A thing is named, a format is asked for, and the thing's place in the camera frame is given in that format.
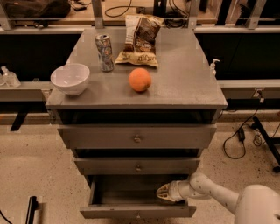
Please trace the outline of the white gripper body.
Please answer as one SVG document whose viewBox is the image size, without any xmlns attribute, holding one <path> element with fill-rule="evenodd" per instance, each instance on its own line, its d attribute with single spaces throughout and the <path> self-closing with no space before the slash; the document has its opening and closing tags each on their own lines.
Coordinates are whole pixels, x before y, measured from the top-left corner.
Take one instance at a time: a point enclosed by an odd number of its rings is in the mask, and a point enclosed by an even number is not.
<svg viewBox="0 0 280 224">
<path fill-rule="evenodd" d="M 181 180 L 172 181 L 169 184 L 168 195 L 171 201 L 181 201 L 187 198 L 186 196 L 187 182 Z"/>
</svg>

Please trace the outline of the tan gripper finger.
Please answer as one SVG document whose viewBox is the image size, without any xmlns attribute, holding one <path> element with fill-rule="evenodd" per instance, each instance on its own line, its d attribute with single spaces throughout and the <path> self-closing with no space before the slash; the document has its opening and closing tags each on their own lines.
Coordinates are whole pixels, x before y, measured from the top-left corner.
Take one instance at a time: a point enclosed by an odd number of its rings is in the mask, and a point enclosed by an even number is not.
<svg viewBox="0 0 280 224">
<path fill-rule="evenodd" d="M 173 199 L 170 195 L 168 194 L 157 194 L 157 196 L 161 199 L 161 200 L 168 200 L 168 201 L 172 201 L 175 202 L 175 199 Z"/>
<path fill-rule="evenodd" d="M 158 195 L 161 195 L 161 194 L 166 194 L 166 193 L 168 193 L 169 192 L 169 184 L 164 184 L 164 185 L 162 185 L 161 187 L 159 187 L 158 189 L 157 189 L 157 194 Z"/>
</svg>

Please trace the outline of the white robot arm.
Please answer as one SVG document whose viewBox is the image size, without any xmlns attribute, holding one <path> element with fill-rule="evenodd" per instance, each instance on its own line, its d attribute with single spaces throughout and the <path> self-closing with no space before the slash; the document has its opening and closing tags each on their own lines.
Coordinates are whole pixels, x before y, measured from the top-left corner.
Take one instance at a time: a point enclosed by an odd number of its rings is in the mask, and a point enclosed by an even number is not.
<svg viewBox="0 0 280 224">
<path fill-rule="evenodd" d="M 234 215 L 234 224 L 280 224 L 280 195 L 265 185 L 248 185 L 237 193 L 195 172 L 187 180 L 162 185 L 157 196 L 169 201 L 210 196 Z"/>
</svg>

